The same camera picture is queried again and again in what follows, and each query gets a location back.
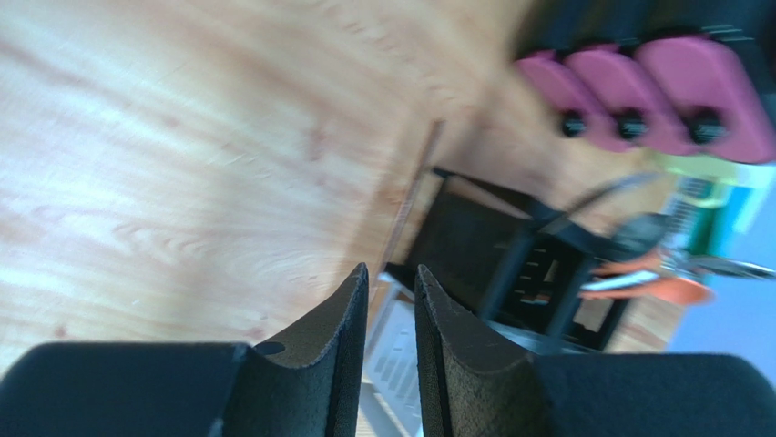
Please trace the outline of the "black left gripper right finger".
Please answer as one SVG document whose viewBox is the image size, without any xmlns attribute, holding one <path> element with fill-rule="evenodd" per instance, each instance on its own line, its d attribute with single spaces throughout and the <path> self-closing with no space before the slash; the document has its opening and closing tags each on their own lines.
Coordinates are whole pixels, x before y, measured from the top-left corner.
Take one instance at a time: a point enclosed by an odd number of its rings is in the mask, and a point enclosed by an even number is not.
<svg viewBox="0 0 776 437">
<path fill-rule="evenodd" d="M 737 356 L 538 355 L 452 300 L 426 267 L 414 319 L 427 436 L 775 433 L 775 391 Z"/>
</svg>

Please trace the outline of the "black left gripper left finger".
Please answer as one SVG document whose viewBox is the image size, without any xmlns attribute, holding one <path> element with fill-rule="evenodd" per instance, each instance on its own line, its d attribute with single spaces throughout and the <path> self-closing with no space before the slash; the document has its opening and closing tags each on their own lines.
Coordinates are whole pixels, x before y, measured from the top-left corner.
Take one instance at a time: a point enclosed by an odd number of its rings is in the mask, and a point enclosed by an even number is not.
<svg viewBox="0 0 776 437">
<path fill-rule="evenodd" d="M 4 436 L 353 436 L 369 273 L 275 336 L 50 342 L 1 381 Z"/>
</svg>

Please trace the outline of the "white slotted utensil caddy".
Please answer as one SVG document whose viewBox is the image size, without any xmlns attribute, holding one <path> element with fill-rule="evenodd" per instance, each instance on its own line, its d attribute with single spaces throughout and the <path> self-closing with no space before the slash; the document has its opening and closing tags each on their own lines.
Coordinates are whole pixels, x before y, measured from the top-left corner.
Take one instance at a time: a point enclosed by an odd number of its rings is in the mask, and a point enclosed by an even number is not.
<svg viewBox="0 0 776 437">
<path fill-rule="evenodd" d="M 378 276 L 364 355 L 360 414 L 374 436 L 422 436 L 412 292 Z"/>
</svg>

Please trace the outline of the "black utensil caddy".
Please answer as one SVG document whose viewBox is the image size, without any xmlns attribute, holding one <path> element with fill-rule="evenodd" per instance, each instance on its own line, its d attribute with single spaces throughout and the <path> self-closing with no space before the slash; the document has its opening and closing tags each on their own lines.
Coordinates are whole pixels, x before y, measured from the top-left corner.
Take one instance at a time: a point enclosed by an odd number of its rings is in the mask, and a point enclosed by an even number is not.
<svg viewBox="0 0 776 437">
<path fill-rule="evenodd" d="M 434 173 L 442 184 L 409 253 L 384 274 L 412 290 L 426 266 L 453 300 L 532 340 L 533 351 L 604 351 L 628 302 L 613 303 L 594 330 L 575 316 L 606 239 L 575 223 L 547 235 L 540 227 L 560 213 L 538 199 L 446 169 Z"/>
</svg>

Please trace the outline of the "steel spoon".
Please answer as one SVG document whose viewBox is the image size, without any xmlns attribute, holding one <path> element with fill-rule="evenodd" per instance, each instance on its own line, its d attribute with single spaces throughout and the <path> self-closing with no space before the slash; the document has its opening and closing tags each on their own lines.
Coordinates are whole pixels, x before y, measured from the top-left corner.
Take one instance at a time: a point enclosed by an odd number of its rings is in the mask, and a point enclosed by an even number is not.
<svg viewBox="0 0 776 437">
<path fill-rule="evenodd" d="M 740 279 L 775 279 L 775 270 L 758 264 L 714 255 L 693 255 L 671 250 L 661 258 L 657 273 L 662 275 L 717 275 Z"/>
</svg>

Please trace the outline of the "small white plastic spoon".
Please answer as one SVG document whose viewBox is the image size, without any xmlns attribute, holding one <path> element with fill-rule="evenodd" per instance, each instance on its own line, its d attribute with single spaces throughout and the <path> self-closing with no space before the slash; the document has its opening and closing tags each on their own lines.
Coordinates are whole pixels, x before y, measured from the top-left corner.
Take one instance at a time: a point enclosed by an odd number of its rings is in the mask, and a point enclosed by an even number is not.
<svg viewBox="0 0 776 437">
<path fill-rule="evenodd" d="M 594 281 L 594 282 L 589 282 L 583 285 L 581 289 L 583 291 L 593 291 L 593 292 L 619 290 L 619 289 L 635 287 L 638 285 L 643 285 L 659 278 L 660 278 L 660 275 L 656 272 L 649 271 L 649 270 L 639 270 L 636 272 L 631 272 L 623 275 L 618 275 L 618 276 Z"/>
</svg>

